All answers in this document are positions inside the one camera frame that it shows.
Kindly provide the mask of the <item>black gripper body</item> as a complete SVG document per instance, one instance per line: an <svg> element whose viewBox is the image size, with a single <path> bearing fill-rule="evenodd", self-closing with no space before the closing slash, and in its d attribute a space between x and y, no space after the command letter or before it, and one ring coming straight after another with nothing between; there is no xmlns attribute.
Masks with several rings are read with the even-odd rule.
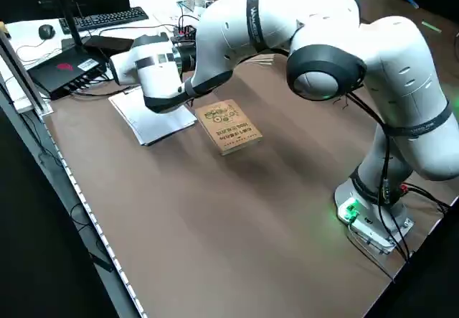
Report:
<svg viewBox="0 0 459 318"><path fill-rule="evenodd" d="M195 70L197 49L194 43L181 44L178 46L178 51L181 58L181 71L183 73Z"/></svg>

